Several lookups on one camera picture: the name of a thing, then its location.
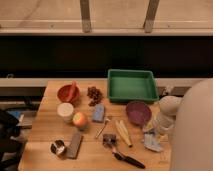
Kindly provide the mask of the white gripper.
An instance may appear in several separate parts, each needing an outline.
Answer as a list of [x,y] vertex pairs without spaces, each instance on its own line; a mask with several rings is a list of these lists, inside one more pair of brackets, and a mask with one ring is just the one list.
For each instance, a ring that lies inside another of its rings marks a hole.
[[174,128],[175,119],[172,116],[164,115],[159,112],[153,119],[152,125],[160,135],[170,134]]

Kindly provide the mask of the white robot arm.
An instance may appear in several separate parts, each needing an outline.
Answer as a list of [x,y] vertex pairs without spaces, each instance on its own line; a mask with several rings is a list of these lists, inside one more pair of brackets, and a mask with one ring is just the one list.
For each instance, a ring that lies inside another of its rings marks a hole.
[[169,171],[213,171],[213,78],[193,85],[183,97],[165,96],[153,121],[171,143]]

